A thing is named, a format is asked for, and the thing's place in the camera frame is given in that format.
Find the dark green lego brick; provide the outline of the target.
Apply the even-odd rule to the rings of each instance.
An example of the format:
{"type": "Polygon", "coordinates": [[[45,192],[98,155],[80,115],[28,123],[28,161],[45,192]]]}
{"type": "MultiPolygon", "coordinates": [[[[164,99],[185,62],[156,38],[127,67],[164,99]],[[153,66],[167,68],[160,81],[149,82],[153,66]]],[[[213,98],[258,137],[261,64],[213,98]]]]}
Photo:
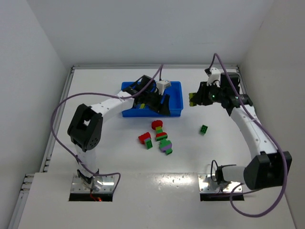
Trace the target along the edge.
{"type": "Polygon", "coordinates": [[[200,133],[201,135],[205,135],[206,132],[207,132],[207,130],[208,130],[208,126],[202,125],[201,128],[200,128],[200,132],[199,132],[199,133],[200,133]]]}

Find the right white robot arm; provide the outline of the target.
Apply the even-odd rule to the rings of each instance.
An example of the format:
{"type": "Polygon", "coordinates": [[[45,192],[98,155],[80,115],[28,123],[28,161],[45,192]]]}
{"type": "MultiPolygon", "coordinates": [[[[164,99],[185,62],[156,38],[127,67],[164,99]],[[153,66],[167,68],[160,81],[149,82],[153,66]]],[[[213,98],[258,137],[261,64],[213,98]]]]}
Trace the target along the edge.
{"type": "Polygon", "coordinates": [[[251,161],[246,167],[218,166],[215,181],[218,184],[239,182],[250,190],[279,187],[284,182],[284,165],[290,167],[292,156],[279,153],[274,142],[259,127],[253,102],[247,94],[240,94],[239,75],[224,74],[216,68],[207,72],[208,80],[201,82],[195,93],[189,94],[191,106],[220,103],[240,129],[250,151],[251,161]]]}

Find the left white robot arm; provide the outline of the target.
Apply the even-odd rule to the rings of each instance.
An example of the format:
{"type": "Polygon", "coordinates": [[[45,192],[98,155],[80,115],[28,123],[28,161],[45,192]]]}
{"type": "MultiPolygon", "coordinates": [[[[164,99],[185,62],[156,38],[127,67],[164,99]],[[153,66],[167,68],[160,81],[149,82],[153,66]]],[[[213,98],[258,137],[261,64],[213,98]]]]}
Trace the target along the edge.
{"type": "Polygon", "coordinates": [[[108,100],[77,107],[67,133],[77,152],[78,176],[86,185],[91,186],[99,173],[95,148],[101,139],[103,123],[122,111],[141,105],[160,115],[170,115],[170,96],[165,94],[169,87],[171,82],[168,80],[155,81],[143,75],[108,100]]]}

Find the long lime lego brick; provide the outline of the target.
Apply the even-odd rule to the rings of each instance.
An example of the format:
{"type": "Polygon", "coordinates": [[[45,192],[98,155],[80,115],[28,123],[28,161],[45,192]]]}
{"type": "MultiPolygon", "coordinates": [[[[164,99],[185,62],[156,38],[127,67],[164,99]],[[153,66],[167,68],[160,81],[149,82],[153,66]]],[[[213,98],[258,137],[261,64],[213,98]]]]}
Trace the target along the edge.
{"type": "Polygon", "coordinates": [[[190,107],[197,106],[197,104],[193,102],[193,97],[195,95],[196,95],[196,93],[189,93],[189,106],[190,107]]]}

